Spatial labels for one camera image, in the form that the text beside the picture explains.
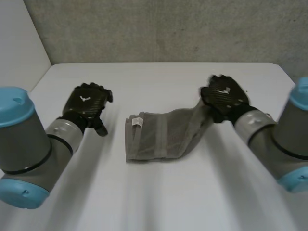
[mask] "table surface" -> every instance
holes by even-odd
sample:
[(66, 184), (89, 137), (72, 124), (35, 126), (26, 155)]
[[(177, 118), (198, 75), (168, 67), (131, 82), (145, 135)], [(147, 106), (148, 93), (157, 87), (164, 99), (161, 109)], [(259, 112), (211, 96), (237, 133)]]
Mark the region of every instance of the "table surface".
[(102, 118), (110, 134), (87, 130), (50, 197), (25, 210), (0, 203), (6, 231), (296, 231), (308, 226), (308, 194), (285, 192), (235, 134), (212, 125), (182, 160), (127, 164), (124, 124), (141, 111), (197, 103), (211, 74), (232, 76), (252, 105), (277, 119), (294, 85), (270, 63), (57, 64), (31, 93), (47, 127), (83, 82), (111, 89)]

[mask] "cloth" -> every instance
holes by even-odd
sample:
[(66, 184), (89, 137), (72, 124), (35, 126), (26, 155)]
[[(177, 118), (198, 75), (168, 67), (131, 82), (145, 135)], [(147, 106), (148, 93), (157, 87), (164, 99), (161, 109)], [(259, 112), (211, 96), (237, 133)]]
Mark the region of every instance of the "cloth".
[[(200, 100), (191, 109), (131, 115), (125, 124), (126, 161), (161, 161), (188, 154), (212, 122), (208, 111)], [(143, 119), (142, 127), (133, 125), (134, 118)]]

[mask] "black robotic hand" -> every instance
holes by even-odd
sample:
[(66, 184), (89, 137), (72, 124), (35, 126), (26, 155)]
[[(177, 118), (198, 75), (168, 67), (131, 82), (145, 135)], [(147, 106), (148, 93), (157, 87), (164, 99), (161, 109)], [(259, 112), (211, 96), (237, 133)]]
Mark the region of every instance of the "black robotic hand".
[(200, 89), (203, 103), (213, 109), (214, 123), (234, 122), (243, 111), (254, 109), (240, 85), (230, 76), (211, 76), (209, 85)]
[(76, 87), (63, 109), (62, 119), (74, 122), (81, 131), (93, 128), (100, 136), (108, 134), (106, 127), (100, 119), (106, 103), (112, 102), (112, 92), (95, 83)]

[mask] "light blue cap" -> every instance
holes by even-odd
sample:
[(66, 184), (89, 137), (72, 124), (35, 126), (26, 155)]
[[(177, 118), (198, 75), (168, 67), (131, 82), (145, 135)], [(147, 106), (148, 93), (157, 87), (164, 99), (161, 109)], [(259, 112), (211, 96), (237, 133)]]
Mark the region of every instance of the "light blue cap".
[(308, 77), (303, 77), (291, 91), (290, 101), (302, 110), (308, 110)]
[(29, 182), (0, 179), (0, 199), (18, 208), (38, 208), (49, 194), (46, 189)]
[(0, 88), (0, 128), (21, 123), (33, 113), (34, 104), (24, 89)]
[(291, 193), (308, 191), (308, 166), (289, 172), (278, 183)]

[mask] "care tag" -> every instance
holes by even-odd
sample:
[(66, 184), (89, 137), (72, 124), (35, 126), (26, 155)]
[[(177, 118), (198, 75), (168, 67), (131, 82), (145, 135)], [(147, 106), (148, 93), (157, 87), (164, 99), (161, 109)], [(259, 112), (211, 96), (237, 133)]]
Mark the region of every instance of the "care tag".
[(138, 118), (133, 118), (132, 120), (132, 126), (134, 125), (139, 125), (141, 128), (143, 126), (143, 119), (138, 117)]

